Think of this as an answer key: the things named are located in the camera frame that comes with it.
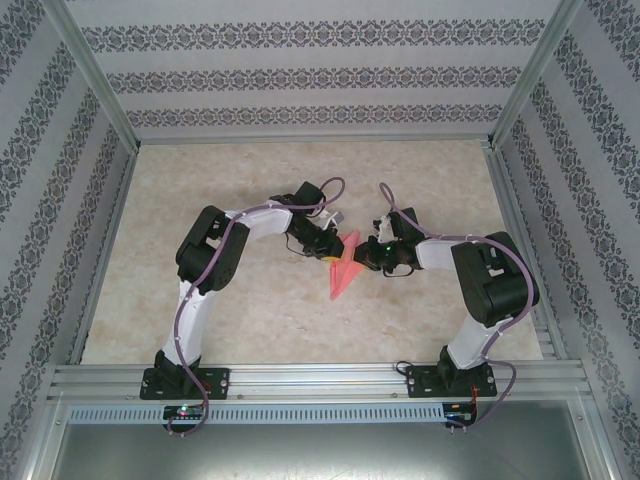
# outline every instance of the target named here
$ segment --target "marble floor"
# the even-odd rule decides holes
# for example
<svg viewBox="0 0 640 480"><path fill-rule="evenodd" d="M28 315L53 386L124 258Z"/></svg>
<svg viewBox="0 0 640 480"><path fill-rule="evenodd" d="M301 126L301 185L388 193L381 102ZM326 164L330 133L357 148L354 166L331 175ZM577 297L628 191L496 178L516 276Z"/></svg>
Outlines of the marble floor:
<svg viewBox="0 0 640 480"><path fill-rule="evenodd" d="M504 229L478 142L145 146L83 363L153 362L177 305L175 252L204 206L238 210L334 175L347 182L334 207L345 216L343 233L373 233L372 220L388 211L380 181L431 231ZM442 270L395 279L363 271L332 302L328 263L287 251L284 236L265 237L246 246L235 278L218 297L203 362L434 361L465 314L456 274ZM510 329L492 356L542 358L531 320Z"/></svg>

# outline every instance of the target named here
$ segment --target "black mounting bracket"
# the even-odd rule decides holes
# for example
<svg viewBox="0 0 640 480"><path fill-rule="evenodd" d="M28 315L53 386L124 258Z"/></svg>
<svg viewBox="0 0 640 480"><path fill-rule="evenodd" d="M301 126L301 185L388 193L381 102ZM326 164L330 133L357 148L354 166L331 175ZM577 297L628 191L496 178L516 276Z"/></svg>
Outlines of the black mounting bracket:
<svg viewBox="0 0 640 480"><path fill-rule="evenodd" d="M231 370L228 368L203 368L200 360L191 365L191 371L207 391L209 400L226 400L229 392ZM180 365L174 365L160 350L155 365L142 375L140 387L142 400L202 400L202 393Z"/></svg>
<svg viewBox="0 0 640 480"><path fill-rule="evenodd" d="M403 374L407 378L409 398L451 398L498 395L493 369L486 363L469 370L460 370L455 382L447 386L437 365L409 365Z"/></svg>

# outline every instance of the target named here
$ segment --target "patterned wallpaper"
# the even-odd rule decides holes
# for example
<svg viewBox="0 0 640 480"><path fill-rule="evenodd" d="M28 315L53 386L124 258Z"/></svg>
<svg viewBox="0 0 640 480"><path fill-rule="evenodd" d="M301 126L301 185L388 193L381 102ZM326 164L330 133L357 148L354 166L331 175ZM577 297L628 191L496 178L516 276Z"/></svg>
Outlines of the patterned wallpaper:
<svg viewBox="0 0 640 480"><path fill-rule="evenodd" d="M139 136L166 141L490 133L557 2L68 6Z"/></svg>
<svg viewBox="0 0 640 480"><path fill-rule="evenodd" d="M503 145L545 287L624 478L640 477L640 15L578 12Z"/></svg>
<svg viewBox="0 0 640 480"><path fill-rule="evenodd" d="M66 363L129 155L41 5L0 6L0 479Z"/></svg>

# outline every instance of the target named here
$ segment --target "red triangular object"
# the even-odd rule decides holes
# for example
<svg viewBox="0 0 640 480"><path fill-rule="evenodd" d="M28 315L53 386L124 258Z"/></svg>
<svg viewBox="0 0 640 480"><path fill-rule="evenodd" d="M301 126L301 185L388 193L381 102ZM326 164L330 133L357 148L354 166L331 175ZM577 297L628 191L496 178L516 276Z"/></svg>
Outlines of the red triangular object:
<svg viewBox="0 0 640 480"><path fill-rule="evenodd" d="M331 300L335 300L344 292L354 278L362 271L363 265L353 261L353 254L360 243L360 232L350 235L338 235L344 244L340 260L334 260L329 267L329 282L331 284Z"/></svg>

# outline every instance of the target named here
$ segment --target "purple cable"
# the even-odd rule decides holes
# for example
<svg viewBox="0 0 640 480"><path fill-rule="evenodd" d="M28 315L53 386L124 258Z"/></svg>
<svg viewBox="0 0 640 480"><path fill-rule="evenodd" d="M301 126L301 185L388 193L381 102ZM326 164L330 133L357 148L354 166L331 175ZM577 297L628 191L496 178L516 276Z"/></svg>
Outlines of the purple cable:
<svg viewBox="0 0 640 480"><path fill-rule="evenodd" d="M173 423L174 419L178 417L170 418L169 422L167 423L167 430L169 432L169 435L179 436L181 438L184 438L188 435L192 435L195 432L197 432L200 428L202 428L204 423L207 421L207 418L209 418L209 396L207 395L207 391L202 385L202 383L200 383L200 380L198 380L198 378L189 368L189 365L187 364L187 360L184 358L184 354L182 353L182 347L180 347L180 336L179 336L180 318L182 317L182 312L184 311L187 305L187 302L191 299L191 295L193 295L193 292L195 291L195 289L198 288L198 285L204 282L204 280L209 276L209 274L213 270L213 267L215 266L215 264L218 262L218 258L220 258L220 254L222 253L224 245L227 243L227 240L229 239L229 235L231 234L231 228L238 220L240 220L245 215L248 215L249 213L257 212L259 210L312 210L312 209L315 210L318 208L326 207L327 205L338 200L338 198L340 198L344 193L346 182L342 177L331 177L330 179L328 179L326 182L322 184L322 187L320 187L320 190L324 190L324 188L327 185L335 181L338 181L341 183L340 191L334 197L330 198L329 200L325 200L324 202L320 202L316 205L279 205L279 204L257 205L255 207L251 207L240 213L237 213L229 221L229 224L227 225L227 228L225 229L224 234L220 239L220 244L218 245L218 248L216 248L216 251L213 254L213 257L209 261L209 264L204 269L202 274L198 277L198 279L195 282L193 282L193 284L187 291L187 294L182 299L182 302L180 302L180 305L178 306L178 311L176 312L175 320L173 322L173 340L176 346L176 353L178 354L178 358L180 359L180 364L182 365L182 368L184 369L186 374L189 376L191 381L193 381L193 383L196 385L196 387L198 387L198 390L200 390L200 393L202 393L202 399L203 399L204 410L205 410L204 415L200 419L200 422L197 423L193 428L191 428L190 430L187 430L186 432L181 432L181 433L171 430L171 424Z"/></svg>
<svg viewBox="0 0 640 480"><path fill-rule="evenodd" d="M389 188L389 185L387 185L384 182L380 183L380 191L382 192L382 196L385 198L385 200L389 202L389 205L391 205L391 209L398 212L398 214L403 219L405 219L414 228L422 232L426 237L436 238L438 240L453 240L453 241L461 241L461 242L476 241L476 242L486 243L487 245L490 245L502 251L511 260L513 260L514 263L518 266L518 268L522 272L522 274L524 275L524 280L527 283L527 303L525 304L524 309L513 320L505 323L500 328L498 328L498 330L491 336L491 338L489 339L485 347L482 349L482 352L480 353L480 355L482 355L482 357L484 357L484 359L490 365L509 367L512 372L511 380L509 381L507 388L504 389L504 391L502 392L502 394L500 395L500 397L498 398L494 406L486 414L484 414L480 420L478 420L476 423L471 425L469 428L480 425L484 420L486 420L488 417L493 415L496 409L502 404L506 396L509 395L509 392L513 388L513 384L516 381L517 371L516 371L516 367L513 364L505 361L489 360L487 355L489 353L489 350L493 346L493 344L496 343L498 338L502 336L503 332L507 328L512 327L513 325L518 323L531 311L531 307L533 307L533 300L535 297L535 290L533 287L533 278L531 277L531 272L529 272L527 265L512 250L505 247L501 243L496 242L495 240L491 240L490 238L479 237L476 235L438 235L438 234L429 232L427 229L425 229L424 227L421 227L416 222L414 222L408 215L406 215L402 210L400 210L400 208L398 208L398 206L395 203L393 192L391 191L391 188Z"/></svg>

